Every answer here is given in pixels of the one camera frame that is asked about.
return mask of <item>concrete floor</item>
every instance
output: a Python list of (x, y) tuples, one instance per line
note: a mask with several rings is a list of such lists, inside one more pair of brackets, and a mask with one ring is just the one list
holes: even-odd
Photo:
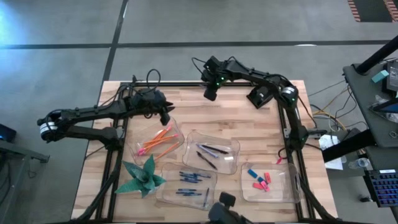
[[(121, 5), (122, 0), (0, 0), (0, 45), (110, 44)], [(386, 40), (397, 30), (397, 23), (355, 22), (345, 0), (130, 0), (119, 43)], [(307, 93), (313, 93), (342, 80), (343, 66), (363, 61), (380, 47), (117, 49), (109, 79), (130, 80), (133, 74), (145, 78), (148, 70), (157, 68), (163, 80), (198, 80), (191, 57), (234, 55), (248, 67), (305, 80)], [(70, 218), (87, 141), (46, 144), (36, 120), (55, 108), (95, 104), (108, 55), (109, 49), (0, 50), (0, 123), (18, 132), (18, 145), (51, 155), (48, 164), (32, 162), (38, 175), (26, 177), (13, 223)], [(324, 106), (345, 86), (312, 96), (310, 102)], [(330, 110), (341, 108), (346, 97), (336, 100)], [(346, 110), (352, 106), (349, 102)], [(361, 120), (359, 109), (341, 118), (347, 125)], [(367, 194), (360, 177), (330, 182), (340, 218), (395, 223), (388, 208), (357, 201), (357, 195)]]

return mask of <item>keyboard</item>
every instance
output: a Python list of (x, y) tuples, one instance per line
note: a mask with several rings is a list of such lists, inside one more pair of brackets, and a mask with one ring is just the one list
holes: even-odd
[(396, 170), (366, 170), (364, 176), (371, 198), (378, 207), (398, 206), (398, 173)]

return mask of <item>paper plant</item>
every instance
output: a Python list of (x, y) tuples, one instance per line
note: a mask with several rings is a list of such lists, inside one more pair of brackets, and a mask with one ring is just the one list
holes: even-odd
[(150, 155), (150, 158), (146, 160), (144, 168), (126, 161), (123, 161), (123, 164), (133, 179), (120, 186), (115, 191), (117, 194), (140, 190), (142, 198), (144, 198), (155, 187), (166, 182), (165, 179), (154, 175), (155, 161), (153, 155)]

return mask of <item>table leg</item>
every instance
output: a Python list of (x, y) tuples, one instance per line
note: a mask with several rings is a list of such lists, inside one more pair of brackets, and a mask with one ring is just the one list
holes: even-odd
[(329, 162), (350, 152), (354, 152), (358, 149), (362, 149), (363, 147), (372, 146), (375, 144), (376, 142), (373, 138), (372, 132), (370, 131), (370, 129), (367, 129), (347, 140), (340, 142), (337, 145), (334, 145), (322, 151), (323, 160), (325, 162)]

